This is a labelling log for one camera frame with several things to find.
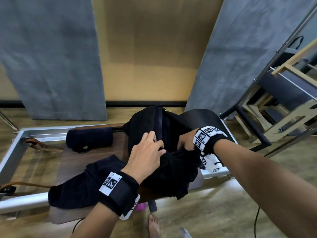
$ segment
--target black cable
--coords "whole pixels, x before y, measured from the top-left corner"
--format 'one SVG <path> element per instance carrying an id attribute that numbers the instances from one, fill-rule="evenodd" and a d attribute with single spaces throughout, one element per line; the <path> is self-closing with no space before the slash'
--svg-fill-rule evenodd
<path id="1" fill-rule="evenodd" d="M 254 220 L 254 238 L 256 238 L 256 222 L 257 217 L 259 216 L 260 208 L 258 208 L 258 212 L 256 213 L 256 219 Z"/>
<path id="2" fill-rule="evenodd" d="M 81 218 L 77 223 L 76 223 L 76 225 L 74 226 L 74 228 L 73 228 L 73 232 L 72 233 L 74 233 L 74 231 L 75 231 L 75 229 L 76 229 L 76 226 L 79 224 L 79 222 L 81 222 L 83 219 L 85 219 L 85 218 Z"/>

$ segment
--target hand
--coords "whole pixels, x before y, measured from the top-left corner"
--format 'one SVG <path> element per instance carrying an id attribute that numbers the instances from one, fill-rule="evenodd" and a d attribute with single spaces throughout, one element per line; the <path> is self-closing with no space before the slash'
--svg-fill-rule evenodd
<path id="1" fill-rule="evenodd" d="M 121 171 L 133 177 L 139 184 L 160 165 L 160 157 L 166 153 L 162 140 L 156 141 L 155 132 L 144 133 L 139 144 L 134 145 L 128 164 Z"/>
<path id="2" fill-rule="evenodd" d="M 197 132 L 198 128 L 192 130 L 191 132 L 185 133 L 179 137 L 177 150 L 181 147 L 184 147 L 186 150 L 194 150 L 193 139 Z"/>

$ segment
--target pink object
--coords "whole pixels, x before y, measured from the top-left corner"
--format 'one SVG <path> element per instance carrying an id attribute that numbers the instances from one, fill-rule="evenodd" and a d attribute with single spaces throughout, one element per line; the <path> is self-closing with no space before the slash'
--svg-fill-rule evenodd
<path id="1" fill-rule="evenodd" d="M 142 210 L 145 210 L 145 208 L 146 208 L 146 203 L 137 204 L 135 206 L 135 211 L 142 211 Z"/>

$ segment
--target bare foot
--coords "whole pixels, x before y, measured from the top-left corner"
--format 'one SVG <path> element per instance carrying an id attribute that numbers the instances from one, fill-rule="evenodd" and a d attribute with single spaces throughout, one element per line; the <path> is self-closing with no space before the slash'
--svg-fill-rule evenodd
<path id="1" fill-rule="evenodd" d="M 159 221 L 153 215 L 149 215 L 149 233 L 150 238 L 159 238 Z"/>

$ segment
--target rolled towel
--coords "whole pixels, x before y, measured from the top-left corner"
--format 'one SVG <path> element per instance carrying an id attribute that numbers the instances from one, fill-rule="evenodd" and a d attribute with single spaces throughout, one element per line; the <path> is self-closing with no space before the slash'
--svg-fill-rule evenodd
<path id="1" fill-rule="evenodd" d="M 78 153 L 86 153 L 94 148 L 112 145 L 112 127 L 70 129 L 66 135 L 66 145 Z"/>

